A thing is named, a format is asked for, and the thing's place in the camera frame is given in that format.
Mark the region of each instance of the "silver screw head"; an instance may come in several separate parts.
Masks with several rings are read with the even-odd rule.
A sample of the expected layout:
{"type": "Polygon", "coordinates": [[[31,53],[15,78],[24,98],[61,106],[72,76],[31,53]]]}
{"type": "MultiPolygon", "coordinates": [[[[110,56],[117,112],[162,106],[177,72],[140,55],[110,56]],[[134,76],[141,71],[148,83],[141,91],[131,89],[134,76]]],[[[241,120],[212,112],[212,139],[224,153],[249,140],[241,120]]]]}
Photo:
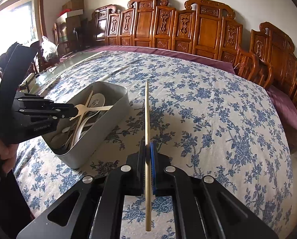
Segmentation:
{"type": "Polygon", "coordinates": [[[93,177],[92,176],[84,176],[82,179],[83,183],[91,183],[93,182],[93,177]]]}
{"type": "Polygon", "coordinates": [[[204,182],[205,183],[213,183],[214,182],[214,178],[211,176],[205,176],[204,177],[204,182]]]}
{"type": "Polygon", "coordinates": [[[166,166],[165,167],[165,171],[167,171],[167,172],[175,172],[176,171],[176,168],[175,167],[173,167],[173,166],[166,166]]]}
{"type": "Polygon", "coordinates": [[[122,172],[129,172],[131,170],[131,167],[129,165],[123,165],[121,167],[122,172]]]}

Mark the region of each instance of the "red fabric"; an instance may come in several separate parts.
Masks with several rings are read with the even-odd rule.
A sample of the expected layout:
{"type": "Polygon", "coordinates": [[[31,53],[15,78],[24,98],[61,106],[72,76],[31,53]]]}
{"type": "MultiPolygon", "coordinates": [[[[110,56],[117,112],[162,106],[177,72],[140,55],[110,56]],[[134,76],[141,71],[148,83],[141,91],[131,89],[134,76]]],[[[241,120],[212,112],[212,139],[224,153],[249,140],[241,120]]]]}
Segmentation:
{"type": "Polygon", "coordinates": [[[58,17],[65,14],[66,12],[70,12],[70,11],[72,11],[72,9],[65,9],[65,10],[63,10],[62,12],[59,13],[58,17]]]}
{"type": "Polygon", "coordinates": [[[200,63],[210,67],[214,67],[231,74],[235,74],[232,64],[228,62],[222,62],[210,58],[205,58],[197,55],[186,54],[183,52],[170,51],[158,48],[144,48],[144,47],[131,47],[131,46],[100,46],[86,50],[88,52],[101,52],[101,51],[125,51],[125,52],[138,52],[145,54],[154,54],[160,56],[173,57],[183,59],[191,62],[200,63]]]}
{"type": "Polygon", "coordinates": [[[267,90],[267,93],[275,106],[281,122],[285,121],[297,130],[297,109],[289,96],[272,85],[267,90]]]}

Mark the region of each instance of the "purple cushion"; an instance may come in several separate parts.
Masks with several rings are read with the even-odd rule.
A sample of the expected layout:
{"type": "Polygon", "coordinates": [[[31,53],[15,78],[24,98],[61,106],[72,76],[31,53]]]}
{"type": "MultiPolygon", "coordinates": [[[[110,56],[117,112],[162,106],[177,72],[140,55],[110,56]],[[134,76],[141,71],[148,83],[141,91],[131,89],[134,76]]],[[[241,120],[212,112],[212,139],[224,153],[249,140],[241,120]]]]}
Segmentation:
{"type": "Polygon", "coordinates": [[[267,93],[275,106],[281,122],[285,121],[297,130],[297,109],[289,96],[272,85],[267,90],[267,93]]]}

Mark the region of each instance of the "window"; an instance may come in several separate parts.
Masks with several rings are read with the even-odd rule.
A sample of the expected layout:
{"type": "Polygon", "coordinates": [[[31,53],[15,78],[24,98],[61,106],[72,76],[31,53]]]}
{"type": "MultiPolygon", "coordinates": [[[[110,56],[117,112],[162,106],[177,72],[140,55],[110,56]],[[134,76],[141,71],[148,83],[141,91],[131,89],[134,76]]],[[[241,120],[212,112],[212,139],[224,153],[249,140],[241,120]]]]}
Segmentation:
{"type": "Polygon", "coordinates": [[[34,0],[19,0],[0,11],[0,55],[15,42],[30,46],[37,40],[34,0]]]}

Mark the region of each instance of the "white plastic bag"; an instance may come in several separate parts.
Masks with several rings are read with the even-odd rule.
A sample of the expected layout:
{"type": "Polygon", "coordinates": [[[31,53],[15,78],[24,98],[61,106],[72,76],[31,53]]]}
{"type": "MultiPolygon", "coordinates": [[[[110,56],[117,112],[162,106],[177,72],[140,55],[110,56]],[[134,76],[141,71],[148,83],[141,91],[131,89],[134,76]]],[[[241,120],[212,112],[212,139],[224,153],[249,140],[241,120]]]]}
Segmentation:
{"type": "Polygon", "coordinates": [[[49,41],[47,37],[42,36],[42,39],[43,42],[41,47],[43,48],[43,58],[46,62],[49,62],[52,57],[58,55],[57,47],[55,44],[49,41]]]}

